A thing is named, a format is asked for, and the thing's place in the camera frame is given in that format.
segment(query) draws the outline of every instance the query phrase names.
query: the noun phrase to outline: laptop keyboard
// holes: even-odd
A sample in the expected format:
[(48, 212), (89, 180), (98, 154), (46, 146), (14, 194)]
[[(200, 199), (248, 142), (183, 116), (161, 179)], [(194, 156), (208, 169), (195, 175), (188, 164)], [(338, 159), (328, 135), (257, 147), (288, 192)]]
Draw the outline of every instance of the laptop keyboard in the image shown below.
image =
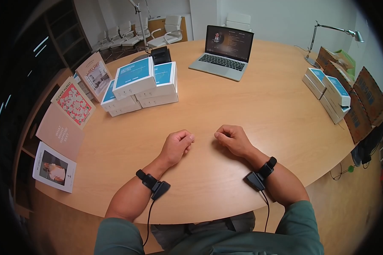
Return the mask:
[(242, 71), (245, 64), (228, 59), (228, 58), (221, 58), (213, 55), (204, 54), (199, 61), (207, 62), (211, 64), (217, 64), (219, 66), (232, 68), (238, 71)]

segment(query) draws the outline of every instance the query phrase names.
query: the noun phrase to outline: shirt sleeve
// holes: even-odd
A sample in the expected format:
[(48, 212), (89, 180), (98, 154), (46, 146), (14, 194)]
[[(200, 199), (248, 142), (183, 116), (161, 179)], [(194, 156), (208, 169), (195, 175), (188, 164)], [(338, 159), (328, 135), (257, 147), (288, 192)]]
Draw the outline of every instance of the shirt sleeve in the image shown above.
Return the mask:
[(304, 237), (320, 243), (317, 220), (311, 202), (304, 200), (291, 204), (275, 233)]
[(98, 228), (94, 255), (144, 255), (142, 237), (131, 222), (106, 218)]

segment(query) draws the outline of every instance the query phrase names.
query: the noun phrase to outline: red floral book cover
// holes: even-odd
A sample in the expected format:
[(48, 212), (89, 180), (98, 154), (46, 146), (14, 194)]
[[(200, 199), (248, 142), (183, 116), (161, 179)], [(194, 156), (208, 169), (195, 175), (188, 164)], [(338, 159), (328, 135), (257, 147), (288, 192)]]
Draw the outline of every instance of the red floral book cover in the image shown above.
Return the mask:
[(96, 107), (71, 76), (51, 99), (72, 121), (83, 129)]

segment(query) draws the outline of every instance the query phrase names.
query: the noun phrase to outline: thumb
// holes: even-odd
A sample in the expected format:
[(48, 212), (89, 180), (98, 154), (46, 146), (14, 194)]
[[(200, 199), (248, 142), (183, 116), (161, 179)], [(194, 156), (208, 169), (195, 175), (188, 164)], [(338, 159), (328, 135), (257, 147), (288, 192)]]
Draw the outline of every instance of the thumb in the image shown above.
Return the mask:
[(179, 145), (181, 146), (182, 150), (185, 150), (187, 146), (191, 145), (191, 143), (194, 142), (194, 135), (188, 135), (185, 138), (183, 138), (180, 142)]
[(214, 137), (217, 140), (219, 140), (220, 142), (222, 142), (224, 145), (229, 145), (230, 140), (232, 139), (232, 138), (229, 138), (228, 136), (226, 136), (225, 134), (220, 133), (220, 132), (215, 132)]

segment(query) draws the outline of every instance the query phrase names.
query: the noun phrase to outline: laptop screen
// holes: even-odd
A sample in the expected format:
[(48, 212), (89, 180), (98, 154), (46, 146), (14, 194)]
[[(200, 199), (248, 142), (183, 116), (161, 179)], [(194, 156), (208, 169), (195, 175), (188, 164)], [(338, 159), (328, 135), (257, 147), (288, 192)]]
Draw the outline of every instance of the laptop screen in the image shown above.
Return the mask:
[(205, 52), (248, 62), (253, 35), (244, 30), (209, 25)]

